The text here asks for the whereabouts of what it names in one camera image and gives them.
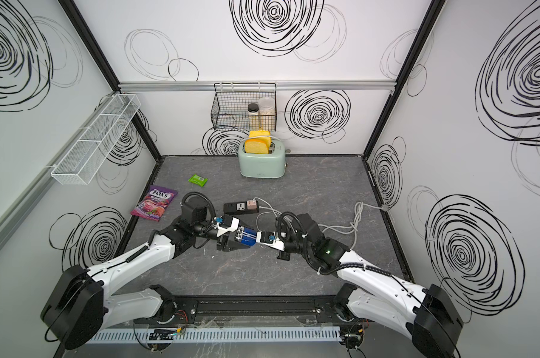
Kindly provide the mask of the pink USB charger adapter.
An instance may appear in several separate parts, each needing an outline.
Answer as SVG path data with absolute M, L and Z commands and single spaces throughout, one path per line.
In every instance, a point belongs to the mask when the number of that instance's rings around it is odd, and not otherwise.
M 259 203 L 256 199 L 246 201 L 246 209 L 253 212 L 258 212 Z

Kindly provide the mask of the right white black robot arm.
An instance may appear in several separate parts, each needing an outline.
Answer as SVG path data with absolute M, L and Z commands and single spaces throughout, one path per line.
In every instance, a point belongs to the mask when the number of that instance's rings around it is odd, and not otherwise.
M 341 314 L 372 320 L 404 335 L 425 357 L 460 357 L 457 343 L 464 324 L 444 288 L 426 288 L 375 266 L 326 237 L 307 213 L 282 213 L 276 229 L 276 237 L 298 246 L 317 274 L 344 280 L 350 292 L 341 296 Z

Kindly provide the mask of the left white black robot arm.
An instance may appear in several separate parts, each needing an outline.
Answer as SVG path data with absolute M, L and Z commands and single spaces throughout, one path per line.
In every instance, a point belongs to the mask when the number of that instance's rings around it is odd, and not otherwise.
M 76 349 L 99 331 L 137 319 L 170 323 L 179 313 L 170 291 L 161 285 L 131 294 L 118 290 L 152 268 L 196 246 L 199 238 L 225 244 L 244 233 L 240 220 L 216 215 L 213 203 L 202 193 L 190 192 L 181 202 L 181 214 L 171 224 L 154 230 L 149 239 L 107 262 L 88 268 L 65 270 L 40 318 L 61 349 Z

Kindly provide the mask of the black power strip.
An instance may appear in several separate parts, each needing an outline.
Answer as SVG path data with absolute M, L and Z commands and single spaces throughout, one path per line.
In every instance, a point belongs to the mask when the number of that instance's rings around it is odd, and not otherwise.
M 223 210 L 225 214 L 231 215 L 231 216 L 248 215 L 248 214 L 256 213 L 256 212 L 249 211 L 246 209 L 246 201 L 225 203 Z

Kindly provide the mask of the blue electric shaver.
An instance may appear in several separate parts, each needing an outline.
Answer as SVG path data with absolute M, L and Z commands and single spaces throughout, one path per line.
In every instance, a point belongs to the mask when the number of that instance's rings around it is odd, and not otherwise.
M 244 226 L 241 226 L 238 228 L 236 232 L 235 241 L 237 243 L 240 243 L 241 245 L 251 247 L 257 243 L 257 236 L 258 236 L 257 231 L 251 228 L 246 228 Z

